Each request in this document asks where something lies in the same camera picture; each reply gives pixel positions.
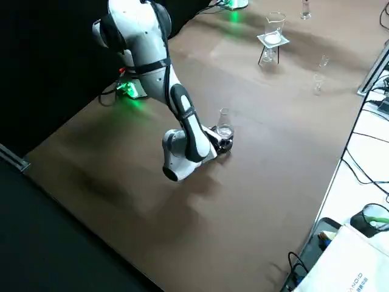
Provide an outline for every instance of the erlenmeyer flask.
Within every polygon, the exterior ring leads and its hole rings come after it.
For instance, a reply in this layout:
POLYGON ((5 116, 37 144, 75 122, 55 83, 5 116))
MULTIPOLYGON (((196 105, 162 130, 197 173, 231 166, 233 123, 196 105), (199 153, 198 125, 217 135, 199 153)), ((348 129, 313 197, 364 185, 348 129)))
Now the erlenmeyer flask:
POLYGON ((233 136, 234 129, 231 125, 228 108, 222 108, 220 110, 220 118, 218 124, 216 125, 216 132, 222 137, 222 139, 229 139, 233 136))

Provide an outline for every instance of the wire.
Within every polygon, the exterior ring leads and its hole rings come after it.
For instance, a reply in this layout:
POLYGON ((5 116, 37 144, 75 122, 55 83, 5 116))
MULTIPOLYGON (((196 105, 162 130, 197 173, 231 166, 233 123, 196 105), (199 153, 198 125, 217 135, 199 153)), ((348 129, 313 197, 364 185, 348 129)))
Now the wire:
POLYGON ((206 10, 209 10, 211 8, 214 8, 214 7, 225 8, 222 3, 223 3, 223 0, 219 0, 215 4, 208 5, 208 6, 206 6, 206 8, 201 9, 200 11, 198 11, 196 13, 196 15, 198 15, 198 14, 215 14, 215 12, 213 12, 213 13, 203 13, 203 12, 206 11, 206 10))
MULTIPOLYGON (((370 182, 365 182, 365 181, 361 181, 359 179, 359 177, 357 176, 357 173, 354 171, 354 169, 349 165, 349 163, 347 161, 345 161, 343 158, 342 158, 342 161, 347 165, 347 167, 351 170, 351 172, 353 173, 353 175, 355 176, 355 178, 357 179, 357 181, 360 183, 360 184, 372 184, 374 182, 370 181, 370 182)), ((389 184, 389 181, 376 181, 375 183, 377 184, 389 184)))
POLYGON ((111 94, 111 93, 114 93, 115 92, 115 89, 112 89, 110 91, 107 91, 107 92, 103 92, 101 95, 102 96, 107 96, 108 94, 111 94))
POLYGON ((304 262, 301 260, 301 258, 294 252, 292 251, 289 251, 288 254, 287 254, 287 260, 289 261, 289 266, 291 267, 291 270, 294 271, 295 267, 297 265, 301 265, 304 270, 309 273, 309 270, 307 269, 306 265, 304 264, 304 262), (295 263, 293 266, 292 266, 292 260, 291 260, 291 255, 295 256, 297 258, 297 260, 300 262, 300 263, 295 263))
POLYGON ((109 94, 108 92, 104 92, 104 93, 101 93, 98 97, 97 97, 97 100, 99 102, 99 104, 101 104, 102 106, 106 107, 106 108, 109 108, 110 106, 113 106, 115 104, 115 102, 117 101, 117 94, 115 92, 115 99, 113 102, 111 103, 104 103, 103 102, 103 97, 102 96, 106 96, 107 94, 109 94))
POLYGON ((384 119, 384 120, 386 120, 387 122, 389 122, 389 119, 388 119, 387 117, 384 117, 383 115, 378 114, 378 113, 376 113, 375 111, 370 111, 370 110, 368 110, 368 109, 363 109, 362 111, 367 111, 368 113, 374 114, 375 116, 378 116, 378 117, 380 117, 381 119, 384 119))
POLYGON ((356 162, 356 160, 353 158, 353 156, 351 155, 350 151, 348 150, 348 148, 346 148, 346 151, 347 153, 350 155, 350 158, 354 161, 355 165, 358 167, 358 169, 369 179, 369 181, 371 181, 372 184, 374 184, 378 189, 380 189, 384 194, 386 194, 386 201, 389 203, 389 192, 383 188, 381 188, 381 186, 378 185, 378 183, 376 183, 375 181, 373 181, 373 179, 362 169, 362 167, 356 162))
POLYGON ((379 141, 382 141, 382 142, 385 142, 385 143, 389 143, 389 141, 386 141, 386 140, 383 140, 383 139, 380 139, 380 138, 377 138, 377 137, 374 137, 374 136, 370 136, 370 135, 367 135, 367 134, 358 133, 358 132, 353 132, 353 133, 354 133, 354 134, 357 134, 357 135, 361 135, 361 136, 373 138, 373 139, 375 139, 375 140, 379 140, 379 141))
POLYGON ((387 10, 388 6, 389 6, 389 2, 385 5, 384 9, 382 9, 381 14, 379 15, 379 25, 382 26, 386 30, 389 30, 389 27, 382 24, 382 15, 384 14, 384 12, 386 13, 386 15, 389 15, 388 10, 387 10))

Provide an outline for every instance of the white robotic arm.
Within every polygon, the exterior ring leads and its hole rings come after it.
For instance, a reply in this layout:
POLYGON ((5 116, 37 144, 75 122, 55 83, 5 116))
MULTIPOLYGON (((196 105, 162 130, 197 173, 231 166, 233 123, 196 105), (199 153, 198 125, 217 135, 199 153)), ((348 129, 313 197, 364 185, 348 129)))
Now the white robotic arm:
POLYGON ((182 180, 217 156, 222 139, 200 124, 189 94, 174 72, 167 42, 169 14, 163 6, 142 0, 109 0, 108 12, 94 23, 94 36, 102 46, 119 53, 144 91, 166 104, 179 121, 183 130, 168 131, 162 142, 163 170, 173 181, 182 180))

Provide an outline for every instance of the black curtain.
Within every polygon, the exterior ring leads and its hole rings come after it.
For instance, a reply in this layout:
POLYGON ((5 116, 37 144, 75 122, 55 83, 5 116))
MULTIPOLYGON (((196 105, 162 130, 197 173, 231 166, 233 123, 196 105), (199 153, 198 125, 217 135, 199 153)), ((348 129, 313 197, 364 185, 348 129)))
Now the black curtain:
MULTIPOLYGON (((209 0, 159 0, 172 35, 209 0)), ((118 76, 121 61, 92 39, 107 0, 7 1, 3 4, 0 144, 24 156, 118 76)))

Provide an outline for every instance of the brown table surface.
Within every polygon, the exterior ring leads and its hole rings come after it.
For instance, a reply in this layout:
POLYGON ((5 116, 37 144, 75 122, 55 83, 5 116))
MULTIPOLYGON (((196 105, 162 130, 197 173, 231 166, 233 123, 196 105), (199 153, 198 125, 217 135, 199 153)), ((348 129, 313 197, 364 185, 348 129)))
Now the brown table surface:
POLYGON ((274 291, 309 232, 362 99, 356 90, 389 38, 385 1, 250 1, 201 15, 170 41, 204 125, 230 108, 232 153, 187 180, 162 173, 178 124, 154 100, 93 101, 29 154, 28 174, 166 291, 274 291), (264 16, 287 14, 280 64, 257 65, 264 16), (314 69, 329 55, 321 96, 314 69))

